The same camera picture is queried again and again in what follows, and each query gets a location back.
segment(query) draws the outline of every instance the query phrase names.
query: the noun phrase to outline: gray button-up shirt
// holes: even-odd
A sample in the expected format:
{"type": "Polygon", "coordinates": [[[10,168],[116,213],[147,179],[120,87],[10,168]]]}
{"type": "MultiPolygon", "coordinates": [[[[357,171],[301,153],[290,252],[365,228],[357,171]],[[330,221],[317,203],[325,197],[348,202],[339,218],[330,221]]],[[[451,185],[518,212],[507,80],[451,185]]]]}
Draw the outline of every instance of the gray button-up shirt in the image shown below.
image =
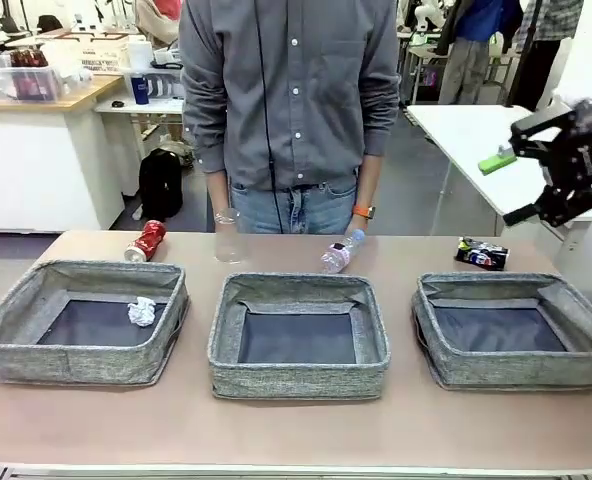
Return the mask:
{"type": "Polygon", "coordinates": [[[184,125],[207,173],[271,189],[351,175],[383,155],[398,111],[395,0],[186,0],[184,125]]]}

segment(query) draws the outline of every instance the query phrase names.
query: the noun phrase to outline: jeans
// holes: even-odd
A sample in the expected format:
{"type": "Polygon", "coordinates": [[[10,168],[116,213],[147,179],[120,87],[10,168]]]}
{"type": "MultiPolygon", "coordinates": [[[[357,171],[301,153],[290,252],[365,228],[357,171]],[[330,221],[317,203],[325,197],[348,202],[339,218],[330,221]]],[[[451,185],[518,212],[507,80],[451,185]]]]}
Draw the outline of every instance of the jeans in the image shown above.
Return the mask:
{"type": "Polygon", "coordinates": [[[458,37],[447,60],[438,103],[474,105],[488,65],[489,42],[473,42],[458,37]]]}
{"type": "MultiPolygon", "coordinates": [[[[352,219],[356,177],[276,192],[283,233],[341,235],[352,219]]],[[[244,233],[280,233],[274,195],[233,184],[232,206],[240,212],[244,233]]]]}

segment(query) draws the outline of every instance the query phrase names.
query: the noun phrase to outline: gray fabric bin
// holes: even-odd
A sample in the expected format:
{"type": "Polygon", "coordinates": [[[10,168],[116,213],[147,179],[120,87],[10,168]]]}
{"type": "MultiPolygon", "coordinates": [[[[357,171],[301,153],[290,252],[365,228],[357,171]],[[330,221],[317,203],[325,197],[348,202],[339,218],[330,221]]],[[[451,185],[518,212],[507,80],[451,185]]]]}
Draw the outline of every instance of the gray fabric bin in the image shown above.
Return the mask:
{"type": "Polygon", "coordinates": [[[0,303],[0,382],[142,386],[155,383],[182,327],[185,272],[172,265],[51,261],[0,303]],[[154,323],[130,322],[137,296],[154,323]]]}
{"type": "Polygon", "coordinates": [[[446,388],[592,388],[592,305],[560,277],[426,274],[412,305],[446,388]]]}
{"type": "Polygon", "coordinates": [[[390,359],[371,284],[342,275],[231,275],[207,350],[232,399],[378,398],[390,359]]]}

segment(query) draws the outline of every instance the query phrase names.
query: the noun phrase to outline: shirt pocket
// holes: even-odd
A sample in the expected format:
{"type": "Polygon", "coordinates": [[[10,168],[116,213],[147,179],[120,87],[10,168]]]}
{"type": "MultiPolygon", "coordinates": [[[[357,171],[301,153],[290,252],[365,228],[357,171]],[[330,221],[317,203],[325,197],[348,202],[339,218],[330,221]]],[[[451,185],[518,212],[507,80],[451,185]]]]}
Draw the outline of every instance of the shirt pocket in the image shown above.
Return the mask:
{"type": "Polygon", "coordinates": [[[322,44],[316,89],[321,102],[341,107],[356,104],[364,52],[364,41],[328,41],[322,44]]]}

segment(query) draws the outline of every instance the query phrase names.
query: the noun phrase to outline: blue cup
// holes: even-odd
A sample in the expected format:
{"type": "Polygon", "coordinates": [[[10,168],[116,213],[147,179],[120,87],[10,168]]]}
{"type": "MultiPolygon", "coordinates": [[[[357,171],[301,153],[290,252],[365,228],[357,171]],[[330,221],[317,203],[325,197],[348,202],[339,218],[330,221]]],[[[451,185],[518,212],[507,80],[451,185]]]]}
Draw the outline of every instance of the blue cup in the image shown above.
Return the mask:
{"type": "Polygon", "coordinates": [[[147,80],[145,75],[132,75],[132,90],[134,91],[134,100],[136,105],[147,105],[149,95],[147,94],[147,80]]]}

